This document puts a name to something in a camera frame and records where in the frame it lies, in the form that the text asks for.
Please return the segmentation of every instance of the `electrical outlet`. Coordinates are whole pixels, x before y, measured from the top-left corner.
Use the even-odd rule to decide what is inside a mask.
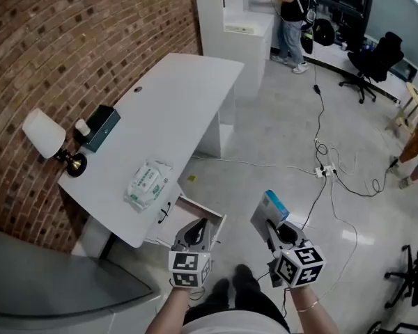
[[[334,167],[334,166],[324,166],[323,167],[323,170],[324,170],[325,175],[327,177],[333,176],[333,170],[335,170],[335,169],[336,169],[336,167]],[[322,171],[320,170],[320,167],[316,168],[316,175],[318,176],[318,178],[323,177],[323,174],[322,174]]]

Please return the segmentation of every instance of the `drawer handle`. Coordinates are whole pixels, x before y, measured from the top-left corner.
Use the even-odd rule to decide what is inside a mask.
[[[166,216],[169,216],[169,210],[171,206],[172,204],[170,202],[167,202],[167,210],[161,209],[161,212],[164,213],[164,217],[158,221],[158,224],[161,224],[165,220]]]

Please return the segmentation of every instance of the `white lamp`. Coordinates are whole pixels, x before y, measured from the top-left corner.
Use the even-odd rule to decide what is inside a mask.
[[[82,153],[72,156],[62,148],[65,130],[43,111],[32,110],[23,122],[22,129],[44,158],[54,156],[59,161],[66,161],[69,175],[79,177],[85,171],[86,157]]]

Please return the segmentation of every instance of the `black lamp base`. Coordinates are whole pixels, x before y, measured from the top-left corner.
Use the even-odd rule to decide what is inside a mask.
[[[84,173],[87,164],[84,154],[77,153],[72,156],[67,150],[60,149],[55,154],[55,157],[59,161],[66,161],[66,170],[71,177],[79,177],[82,173]]]

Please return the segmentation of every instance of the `concrete floor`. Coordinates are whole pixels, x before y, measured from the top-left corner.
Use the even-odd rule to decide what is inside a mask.
[[[353,171],[357,153],[355,175],[340,171],[339,175],[351,189],[367,193],[366,185],[371,189],[374,177],[382,185],[389,155],[399,154],[405,140],[383,131],[388,119],[396,113],[392,102],[380,96],[376,103],[367,99],[360,105],[355,90],[338,86],[341,79],[340,75],[317,67],[317,81],[325,103],[319,139],[328,147],[339,149],[349,173]],[[219,237],[221,244],[212,252],[215,263],[207,290],[221,277],[230,276],[241,262],[248,264],[256,277],[267,272],[266,263],[272,256],[249,223],[264,191],[274,190],[290,210],[289,219],[294,223],[304,222],[318,195],[324,180],[287,168],[297,166],[312,171],[316,165],[313,138],[321,105],[313,84],[313,66],[304,74],[294,75],[288,67],[268,62],[259,97],[238,100],[235,133],[225,158],[276,168],[197,159],[188,163],[180,179],[186,196],[227,214]],[[332,158],[337,166],[337,154],[332,153]],[[415,163],[403,165],[401,173],[409,174],[414,166]],[[198,180],[190,182],[188,175],[198,175]],[[405,264],[401,254],[403,244],[412,244],[414,254],[418,249],[418,183],[402,191],[397,182],[398,178],[388,175],[384,192],[374,198],[355,196],[335,182],[336,215],[357,228],[359,241],[340,281],[330,292],[355,247],[353,229],[333,216],[331,179],[305,228],[308,238],[320,246],[328,260],[320,280],[312,287],[319,297],[328,292],[321,303],[341,333],[365,333],[377,320],[383,320],[388,328],[401,320],[418,324],[418,306],[412,308],[410,299],[393,310],[383,309],[397,286],[396,282],[384,280],[384,273]],[[166,248],[145,244],[132,249],[119,242],[110,258],[127,266],[143,266],[164,292],[170,291]],[[260,284],[280,308],[283,288],[273,289],[268,276]],[[289,295],[286,309],[291,331],[301,332]]]

